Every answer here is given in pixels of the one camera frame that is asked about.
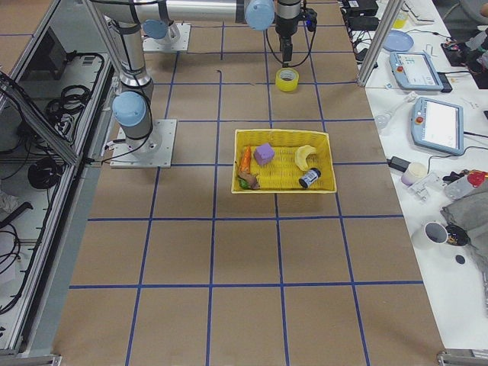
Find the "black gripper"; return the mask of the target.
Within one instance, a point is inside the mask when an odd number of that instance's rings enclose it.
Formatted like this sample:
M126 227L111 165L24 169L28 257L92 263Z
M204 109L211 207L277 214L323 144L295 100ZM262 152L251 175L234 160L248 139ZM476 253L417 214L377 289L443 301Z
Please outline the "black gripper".
M292 56L293 56L293 42L292 42L292 37L293 33L285 33L281 34L278 33L278 39L279 39L279 44L280 44L280 52L281 52L281 64L282 65L289 65Z

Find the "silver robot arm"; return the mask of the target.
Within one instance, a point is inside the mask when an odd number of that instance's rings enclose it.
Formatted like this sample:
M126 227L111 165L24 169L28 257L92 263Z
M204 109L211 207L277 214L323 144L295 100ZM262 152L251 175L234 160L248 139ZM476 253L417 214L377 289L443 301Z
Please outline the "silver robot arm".
M127 156L149 158L162 137L154 131L151 111L153 80L146 69L142 30L148 23L165 37L173 20L165 1L90 1L103 17L120 68L121 92L112 102L115 120L124 132Z
M151 1L134 5L139 22L170 21L230 21L247 24L255 31L275 26L281 60L284 67L291 64L292 36L298 23L307 16L301 1Z

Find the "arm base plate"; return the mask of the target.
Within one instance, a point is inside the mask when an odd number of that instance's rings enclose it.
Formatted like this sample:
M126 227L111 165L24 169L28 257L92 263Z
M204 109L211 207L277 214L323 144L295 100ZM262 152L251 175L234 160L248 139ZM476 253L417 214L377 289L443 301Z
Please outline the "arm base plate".
M109 161L110 166L117 169L170 168L176 128L176 119L157 119L153 121L149 139L136 141L127 140L120 127L117 138L124 142L115 145L115 158Z
M183 53L188 51L191 25L146 21L142 25L145 53Z

